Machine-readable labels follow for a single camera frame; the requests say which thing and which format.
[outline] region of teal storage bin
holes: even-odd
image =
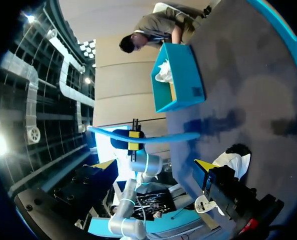
[[[169,61],[176,99],[172,100],[169,83],[155,80],[159,65]],[[155,110],[176,111],[205,101],[201,77],[190,46],[164,43],[151,72]]]

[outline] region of man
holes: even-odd
[[[202,18],[211,12],[209,6],[204,11],[183,5],[174,5],[174,8],[177,10],[168,7],[164,11],[144,16],[135,26],[134,32],[122,39],[119,44],[121,50],[132,53],[139,51],[144,46],[160,49],[163,42],[186,44],[195,29],[200,26]]]

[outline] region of person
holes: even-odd
[[[141,205],[136,202],[132,217],[144,220],[143,210],[147,221],[154,221],[156,218],[161,218],[163,214],[176,211],[171,193],[168,189],[151,191],[150,193],[136,193],[136,196]],[[113,216],[118,210],[117,205],[112,205],[109,208],[110,214]]]
[[[135,26],[134,32],[121,40],[120,49],[132,53],[144,46],[160,49],[164,42],[187,44],[195,29],[200,26],[202,18],[211,12],[210,6],[204,11],[183,5],[174,5],[174,8],[177,10],[167,7],[163,11],[144,16]]]

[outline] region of dark hair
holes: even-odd
[[[134,43],[132,42],[131,36],[132,34],[123,37],[122,41],[120,41],[119,43],[120,49],[128,54],[133,52],[135,48]]]
[[[109,207],[109,213],[113,216],[115,214],[114,212],[114,208],[116,207],[116,205],[112,205]]]

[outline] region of white cloth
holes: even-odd
[[[165,62],[158,67],[160,68],[160,71],[156,74],[155,80],[161,83],[173,84],[173,76],[169,60],[166,59]]]
[[[235,170],[234,177],[240,179],[248,170],[251,160],[251,154],[240,156],[237,153],[223,152],[215,161],[214,165],[223,167],[228,165],[231,169]]]

